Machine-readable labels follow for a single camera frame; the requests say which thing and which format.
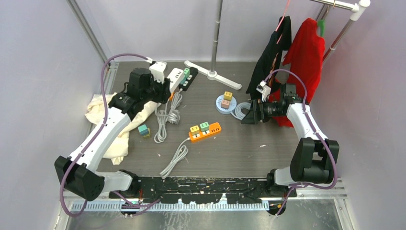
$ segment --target pink hanger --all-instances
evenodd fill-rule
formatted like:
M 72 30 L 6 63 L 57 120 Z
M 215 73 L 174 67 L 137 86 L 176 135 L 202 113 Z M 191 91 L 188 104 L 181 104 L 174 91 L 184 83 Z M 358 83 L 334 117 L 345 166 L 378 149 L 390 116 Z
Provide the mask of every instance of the pink hanger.
M 276 27 L 275 32 L 278 31 L 279 26 L 281 26 L 282 21 L 283 21 L 283 19 L 285 18 L 285 14 L 286 14 L 286 12 L 288 11 L 289 3 L 291 3 L 291 0 L 288 0 L 288 3 L 286 4 L 286 7 L 285 7 L 285 12 L 283 12 L 282 19 L 281 19 L 281 21 L 279 22 L 278 26 Z M 279 41 L 281 40 L 281 38 L 282 38 L 282 35 L 279 37 L 279 39 L 278 39 L 278 41 L 276 42 L 276 44 L 279 43 Z

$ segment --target white wall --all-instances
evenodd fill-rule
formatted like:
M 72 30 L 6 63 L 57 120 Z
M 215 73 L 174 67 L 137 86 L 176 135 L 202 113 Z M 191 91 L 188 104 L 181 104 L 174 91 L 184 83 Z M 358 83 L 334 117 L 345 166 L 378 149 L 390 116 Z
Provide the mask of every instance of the white wall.
M 405 7 L 372 1 L 324 66 L 311 103 L 340 144 L 338 169 L 360 230 L 405 229 Z M 347 19 L 333 11 L 328 36 Z
M 210 60 L 217 0 L 79 0 L 103 49 L 135 52 L 161 60 Z M 258 60 L 285 0 L 225 0 L 218 60 Z M 287 15 L 296 33 L 320 4 L 291 1 Z M 123 57 L 121 60 L 134 60 Z
M 0 22 L 0 229 L 48 230 L 102 61 L 66 1 L 1 1 Z

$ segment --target clothing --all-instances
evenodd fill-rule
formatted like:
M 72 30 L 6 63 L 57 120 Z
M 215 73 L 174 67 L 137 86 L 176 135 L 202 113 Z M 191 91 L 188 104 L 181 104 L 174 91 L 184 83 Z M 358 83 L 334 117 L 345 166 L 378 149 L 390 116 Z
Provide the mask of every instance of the clothing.
M 311 18 L 306 19 L 300 26 L 293 40 L 292 46 L 285 56 L 283 65 L 291 64 L 291 71 L 304 83 L 307 89 L 307 102 L 311 102 L 316 92 L 321 77 L 323 65 L 324 39 L 317 35 L 317 22 Z M 300 97 L 305 96 L 305 90 L 301 83 L 290 75 L 287 83 L 296 85 L 296 93 Z M 279 90 L 270 95 L 269 100 L 279 100 Z M 279 126 L 293 127 L 286 116 L 274 118 Z
M 107 103 L 109 103 L 114 95 L 106 95 Z M 114 165 L 120 164 L 124 157 L 128 155 L 128 141 L 130 137 L 130 131 L 137 128 L 155 111 L 158 104 L 155 102 L 147 102 L 144 105 L 144 109 L 139 112 L 135 118 L 127 125 L 113 143 L 105 152 L 103 158 L 111 159 Z M 93 99 L 88 105 L 88 113 L 85 114 L 86 118 L 93 124 L 98 124 L 104 118 L 104 105 L 101 95 L 94 95 Z
M 281 40 L 277 44 L 279 37 L 282 35 Z M 292 30 L 291 30 L 291 19 L 286 16 L 278 31 L 274 31 L 269 39 L 264 52 L 259 58 L 254 72 L 252 73 L 251 82 L 247 88 L 246 93 L 251 95 L 251 99 L 261 98 L 261 93 L 256 90 L 257 85 L 269 75 L 269 73 L 277 69 L 281 64 L 282 51 L 288 50 L 292 44 Z M 271 90 L 272 92 L 277 90 L 280 83 L 272 81 Z

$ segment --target green hanger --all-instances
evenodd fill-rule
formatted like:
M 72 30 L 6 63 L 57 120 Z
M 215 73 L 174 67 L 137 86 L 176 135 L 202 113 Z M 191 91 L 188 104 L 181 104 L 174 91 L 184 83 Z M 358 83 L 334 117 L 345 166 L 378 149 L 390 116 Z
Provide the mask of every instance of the green hanger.
M 318 20 L 317 26 L 318 26 L 318 28 L 320 28 L 320 37 L 323 37 L 324 36 L 324 20 L 323 19 Z

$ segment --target white rack foot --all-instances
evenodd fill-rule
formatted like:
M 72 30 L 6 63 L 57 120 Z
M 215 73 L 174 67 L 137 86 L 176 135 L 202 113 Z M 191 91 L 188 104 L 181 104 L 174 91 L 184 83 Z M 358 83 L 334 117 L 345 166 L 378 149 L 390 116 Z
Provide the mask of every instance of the white rack foot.
M 235 83 L 232 80 L 229 80 L 221 75 L 218 75 L 216 71 L 214 73 L 212 73 L 201 66 L 191 63 L 190 61 L 185 61 L 185 66 L 188 68 L 194 67 L 199 71 L 199 73 L 206 75 L 209 80 L 219 81 L 219 82 L 223 83 L 224 85 L 229 86 L 235 90 L 240 90 L 242 87 L 241 84 Z

